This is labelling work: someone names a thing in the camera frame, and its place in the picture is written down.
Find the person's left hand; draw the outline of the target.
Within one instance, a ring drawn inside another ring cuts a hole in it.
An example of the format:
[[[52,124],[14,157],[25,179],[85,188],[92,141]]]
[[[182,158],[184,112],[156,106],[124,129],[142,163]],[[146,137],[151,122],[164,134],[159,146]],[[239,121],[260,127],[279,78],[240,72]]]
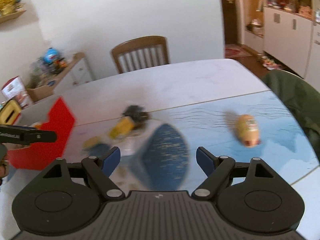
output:
[[[0,146],[0,156],[0,179],[2,181],[9,174],[7,148],[3,144]]]

